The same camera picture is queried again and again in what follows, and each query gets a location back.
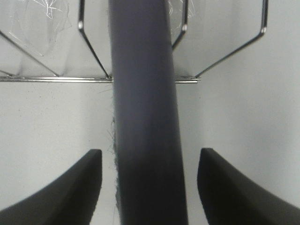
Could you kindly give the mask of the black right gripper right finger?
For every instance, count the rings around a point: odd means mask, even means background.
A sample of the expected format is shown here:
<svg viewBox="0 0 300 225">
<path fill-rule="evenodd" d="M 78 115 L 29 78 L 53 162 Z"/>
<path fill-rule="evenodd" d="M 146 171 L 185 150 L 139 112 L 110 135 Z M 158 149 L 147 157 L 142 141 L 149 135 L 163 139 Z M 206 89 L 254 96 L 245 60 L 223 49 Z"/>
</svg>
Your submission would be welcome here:
<svg viewBox="0 0 300 225">
<path fill-rule="evenodd" d="M 210 225 L 298 225 L 300 209 L 257 185 L 212 148 L 202 148 L 197 188 Z"/>
</svg>

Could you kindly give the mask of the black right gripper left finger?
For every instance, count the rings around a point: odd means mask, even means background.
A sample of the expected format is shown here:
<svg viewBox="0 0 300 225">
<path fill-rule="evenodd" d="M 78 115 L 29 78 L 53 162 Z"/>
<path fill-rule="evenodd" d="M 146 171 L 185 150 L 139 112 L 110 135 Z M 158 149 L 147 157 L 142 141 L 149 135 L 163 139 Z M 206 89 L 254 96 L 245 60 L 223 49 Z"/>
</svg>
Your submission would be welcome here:
<svg viewBox="0 0 300 225">
<path fill-rule="evenodd" d="M 53 182 L 0 211 L 2 225 L 89 225 L 102 186 L 102 151 L 91 149 Z"/>
</svg>

